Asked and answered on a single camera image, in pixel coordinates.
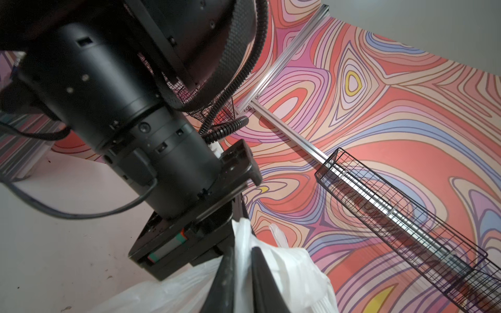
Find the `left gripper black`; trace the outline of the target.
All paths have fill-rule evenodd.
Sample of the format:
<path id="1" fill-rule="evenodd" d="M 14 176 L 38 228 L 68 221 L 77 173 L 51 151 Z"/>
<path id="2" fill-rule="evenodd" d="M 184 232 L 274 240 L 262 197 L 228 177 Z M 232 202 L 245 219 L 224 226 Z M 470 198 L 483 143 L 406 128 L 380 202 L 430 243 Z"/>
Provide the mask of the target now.
<path id="1" fill-rule="evenodd" d="M 153 214 L 129 258 L 157 280 L 217 258 L 234 243 L 232 218 L 262 174 L 243 140 L 216 156 L 186 117 L 168 107 L 135 122 L 104 155 Z"/>

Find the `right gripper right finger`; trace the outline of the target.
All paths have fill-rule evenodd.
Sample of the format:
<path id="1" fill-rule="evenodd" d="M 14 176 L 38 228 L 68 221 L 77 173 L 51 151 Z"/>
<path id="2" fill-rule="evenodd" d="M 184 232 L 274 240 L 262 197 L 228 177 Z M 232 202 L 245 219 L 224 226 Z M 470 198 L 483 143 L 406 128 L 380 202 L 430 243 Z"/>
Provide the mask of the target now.
<path id="1" fill-rule="evenodd" d="M 255 313 L 290 312 L 259 247 L 251 250 L 251 275 Z"/>

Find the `clear plastic bag bottom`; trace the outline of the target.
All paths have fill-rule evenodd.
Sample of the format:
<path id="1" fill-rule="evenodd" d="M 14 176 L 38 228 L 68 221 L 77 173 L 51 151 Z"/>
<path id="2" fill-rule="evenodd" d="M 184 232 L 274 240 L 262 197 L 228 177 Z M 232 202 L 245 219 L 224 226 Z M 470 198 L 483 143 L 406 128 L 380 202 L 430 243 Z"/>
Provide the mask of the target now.
<path id="1" fill-rule="evenodd" d="M 247 219 L 232 223 L 235 244 L 222 257 L 163 282 L 137 284 L 93 312 L 338 312 L 330 279 L 303 248 L 256 238 Z"/>

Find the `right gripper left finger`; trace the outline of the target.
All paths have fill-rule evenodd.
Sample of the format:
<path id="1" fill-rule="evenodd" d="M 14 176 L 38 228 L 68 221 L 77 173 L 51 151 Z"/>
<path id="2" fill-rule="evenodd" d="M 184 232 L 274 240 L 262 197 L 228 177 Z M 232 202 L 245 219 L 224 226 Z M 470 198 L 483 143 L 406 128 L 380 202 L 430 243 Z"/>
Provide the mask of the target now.
<path id="1" fill-rule="evenodd" d="M 200 313 L 234 311 L 235 251 L 230 247 L 224 254 Z"/>

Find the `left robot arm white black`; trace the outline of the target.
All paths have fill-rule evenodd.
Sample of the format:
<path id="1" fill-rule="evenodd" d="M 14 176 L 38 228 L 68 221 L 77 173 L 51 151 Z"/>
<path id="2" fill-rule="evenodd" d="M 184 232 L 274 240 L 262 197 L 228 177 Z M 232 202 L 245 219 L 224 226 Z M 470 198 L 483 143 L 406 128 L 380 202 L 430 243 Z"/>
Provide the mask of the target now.
<path id="1" fill-rule="evenodd" d="M 33 133 L 55 142 L 76 134 L 137 194 L 101 213 L 68 213 L 33 198 L 57 219 L 92 220 L 142 203 L 153 215 L 129 252 L 158 280 L 186 264 L 235 265 L 232 217 L 242 190 L 262 182 L 239 140 L 216 156 L 210 144 L 245 126 L 214 124 L 254 69 L 268 28 L 267 1 L 2 1 L 1 49 L 23 52 L 1 91 L 6 113 L 43 113 L 64 128 Z"/>

